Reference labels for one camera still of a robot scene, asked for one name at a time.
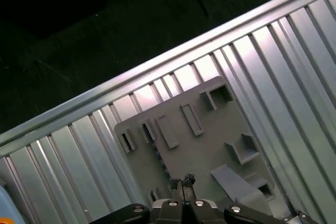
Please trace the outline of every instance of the gray plastic part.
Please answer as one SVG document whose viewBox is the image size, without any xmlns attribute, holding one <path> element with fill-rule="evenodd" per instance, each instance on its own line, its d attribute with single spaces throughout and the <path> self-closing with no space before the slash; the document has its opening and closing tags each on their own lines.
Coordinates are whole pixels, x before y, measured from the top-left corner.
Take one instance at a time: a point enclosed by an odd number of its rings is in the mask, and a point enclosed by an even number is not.
<svg viewBox="0 0 336 224">
<path fill-rule="evenodd" d="M 181 108 L 195 136 L 201 135 L 204 132 L 204 130 L 201 122 L 199 121 L 196 113 L 194 112 L 193 106 L 191 104 L 185 104 L 181 105 Z"/>
<path fill-rule="evenodd" d="M 129 129 L 125 129 L 118 135 L 120 143 L 126 153 L 135 150 L 135 144 L 132 141 L 131 133 Z"/>
<path fill-rule="evenodd" d="M 260 190 L 265 199 L 270 201 L 274 198 L 274 193 L 268 185 L 268 182 L 258 174 L 253 174 L 250 177 L 245 179 L 250 185 L 254 188 Z"/>
<path fill-rule="evenodd" d="M 258 149 L 252 137 L 249 135 L 242 134 L 239 139 L 225 144 L 241 165 L 244 165 L 259 155 Z"/>
<path fill-rule="evenodd" d="M 178 141 L 174 134 L 169 117 L 166 115 L 161 115 L 156 119 L 156 122 L 169 148 L 172 149 L 177 147 Z"/>
<path fill-rule="evenodd" d="M 123 133 L 131 137 L 134 150 L 126 152 L 126 157 L 144 194 L 156 188 L 160 197 L 170 198 L 170 177 L 183 179 L 190 173 L 196 178 L 196 197 L 212 200 L 224 209 L 232 200 L 210 172 L 226 164 L 241 178 L 257 174 L 272 191 L 275 187 L 261 155 L 242 165 L 225 144 L 240 141 L 242 133 L 252 133 L 223 77 L 139 113 L 117 124 L 114 130 L 121 143 Z M 240 155 L 246 150 L 237 148 Z"/>
<path fill-rule="evenodd" d="M 153 190 L 150 190 L 147 194 L 148 201 L 152 205 L 155 201 L 159 199 L 158 192 L 156 191 L 156 188 Z"/>
<path fill-rule="evenodd" d="M 263 193 L 247 183 L 226 165 L 211 172 L 230 199 L 254 210 L 271 215 Z"/>
</svg>

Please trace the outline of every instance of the dark floor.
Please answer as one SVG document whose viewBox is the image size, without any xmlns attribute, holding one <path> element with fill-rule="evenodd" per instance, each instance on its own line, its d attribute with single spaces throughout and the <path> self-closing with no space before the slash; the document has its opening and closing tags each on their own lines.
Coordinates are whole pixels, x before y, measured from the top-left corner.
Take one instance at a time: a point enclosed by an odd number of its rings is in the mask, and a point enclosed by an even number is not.
<svg viewBox="0 0 336 224">
<path fill-rule="evenodd" d="M 37 39 L 0 19 L 0 133 L 269 0 L 108 0 Z"/>
</svg>

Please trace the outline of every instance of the blue object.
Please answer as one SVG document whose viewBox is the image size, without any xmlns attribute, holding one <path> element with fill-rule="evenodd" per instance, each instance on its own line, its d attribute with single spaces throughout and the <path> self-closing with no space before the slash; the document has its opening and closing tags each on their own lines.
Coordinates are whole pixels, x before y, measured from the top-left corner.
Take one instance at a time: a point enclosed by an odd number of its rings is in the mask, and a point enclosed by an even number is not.
<svg viewBox="0 0 336 224">
<path fill-rule="evenodd" d="M 9 218 L 15 224 L 25 224 L 8 192 L 0 186 L 0 218 Z"/>
</svg>

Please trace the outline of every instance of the rectangular slot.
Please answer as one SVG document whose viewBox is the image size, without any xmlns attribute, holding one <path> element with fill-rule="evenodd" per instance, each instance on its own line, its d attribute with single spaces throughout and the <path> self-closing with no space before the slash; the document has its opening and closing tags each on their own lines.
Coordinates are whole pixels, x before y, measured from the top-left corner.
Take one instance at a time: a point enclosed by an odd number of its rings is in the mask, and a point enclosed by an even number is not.
<svg viewBox="0 0 336 224">
<path fill-rule="evenodd" d="M 262 192 L 266 200 L 273 197 L 271 189 L 269 188 L 267 184 L 264 184 L 263 186 L 258 187 L 258 189 Z"/>
<path fill-rule="evenodd" d="M 267 201 L 273 198 L 273 193 L 271 188 L 269 187 L 268 182 L 260 175 L 253 174 L 246 178 L 246 181 L 254 188 L 257 188 L 259 191 L 261 191 Z"/>
<path fill-rule="evenodd" d="M 135 145 L 130 138 L 129 130 L 121 134 L 120 142 L 126 153 L 135 150 Z"/>
<path fill-rule="evenodd" d="M 223 102 L 226 103 L 233 100 L 226 86 L 221 86 L 218 89 L 210 91 L 210 95 L 217 106 L 223 104 Z"/>
<path fill-rule="evenodd" d="M 156 122 L 162 132 L 163 138 L 167 142 L 168 147 L 170 149 L 177 147 L 178 141 L 176 140 L 169 118 L 166 115 L 163 115 L 158 117 Z"/>
<path fill-rule="evenodd" d="M 206 90 L 201 96 L 210 110 L 216 110 L 233 100 L 226 86 Z"/>
<path fill-rule="evenodd" d="M 181 108 L 195 136 L 199 136 L 204 133 L 204 129 L 193 107 L 190 104 L 186 104 L 182 105 Z"/>
<path fill-rule="evenodd" d="M 159 197 L 156 189 L 150 190 L 149 193 L 147 194 L 147 198 L 150 201 L 150 203 L 154 203 L 155 201 L 157 201 Z"/>
<path fill-rule="evenodd" d="M 143 135 L 146 143 L 149 143 L 151 141 L 156 140 L 156 136 L 154 135 L 154 132 L 153 132 L 152 127 L 150 125 L 150 122 L 148 120 L 144 121 L 141 124 L 141 132 L 142 132 L 142 135 Z"/>
<path fill-rule="evenodd" d="M 241 165 L 259 156 L 259 151 L 251 136 L 242 134 L 237 140 L 226 142 L 225 145 Z"/>
</svg>

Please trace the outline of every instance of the black background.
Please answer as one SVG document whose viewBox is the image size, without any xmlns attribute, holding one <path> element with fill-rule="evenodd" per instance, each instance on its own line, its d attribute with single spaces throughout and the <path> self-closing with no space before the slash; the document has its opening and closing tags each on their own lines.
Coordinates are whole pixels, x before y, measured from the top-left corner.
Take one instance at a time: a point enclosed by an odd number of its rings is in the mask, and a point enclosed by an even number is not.
<svg viewBox="0 0 336 224">
<path fill-rule="evenodd" d="M 0 133 L 269 0 L 203 0 L 208 17 L 196 0 L 100 1 L 20 0 L 0 18 Z M 32 32 L 47 24 L 60 31 Z"/>
</svg>

